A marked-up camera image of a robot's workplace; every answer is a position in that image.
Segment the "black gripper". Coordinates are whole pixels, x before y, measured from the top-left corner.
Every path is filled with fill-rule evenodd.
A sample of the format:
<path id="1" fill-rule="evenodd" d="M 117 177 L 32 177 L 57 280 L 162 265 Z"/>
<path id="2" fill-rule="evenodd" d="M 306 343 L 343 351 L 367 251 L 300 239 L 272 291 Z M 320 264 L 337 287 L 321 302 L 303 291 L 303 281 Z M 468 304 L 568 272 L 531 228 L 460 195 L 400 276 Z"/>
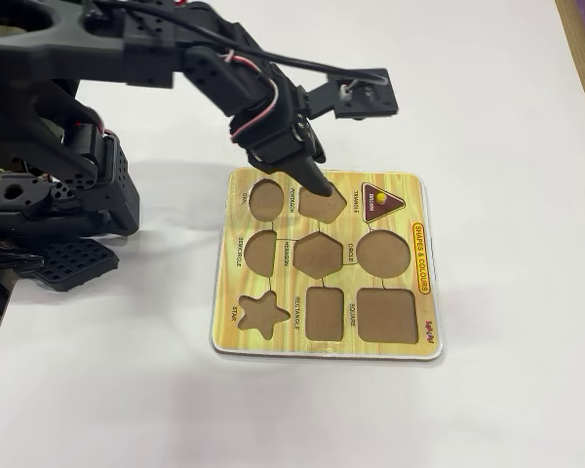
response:
<path id="1" fill-rule="evenodd" d="M 265 173 L 283 172 L 311 193 L 330 197 L 332 187 L 319 168 L 325 153 L 300 108 L 299 93 L 290 79 L 273 78 L 278 99 L 256 122 L 240 131 L 237 119 L 231 139 L 243 148 L 250 164 Z"/>

